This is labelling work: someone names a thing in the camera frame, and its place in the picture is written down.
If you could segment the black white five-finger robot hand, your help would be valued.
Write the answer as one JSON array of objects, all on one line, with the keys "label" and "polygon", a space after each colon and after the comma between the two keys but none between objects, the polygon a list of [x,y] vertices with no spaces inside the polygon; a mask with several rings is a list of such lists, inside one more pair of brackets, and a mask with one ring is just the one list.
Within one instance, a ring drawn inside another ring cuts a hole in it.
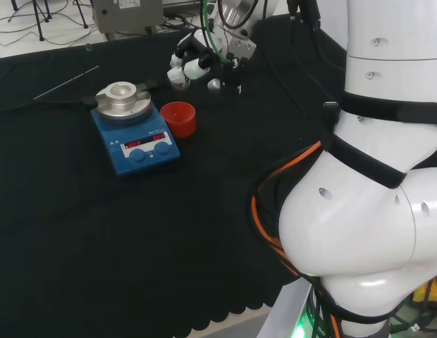
[{"label": "black white five-finger robot hand", "polygon": [[167,72],[168,80],[179,90],[200,81],[213,92],[240,95],[246,63],[256,48],[252,40],[220,27],[211,32],[197,29],[176,45]]}]

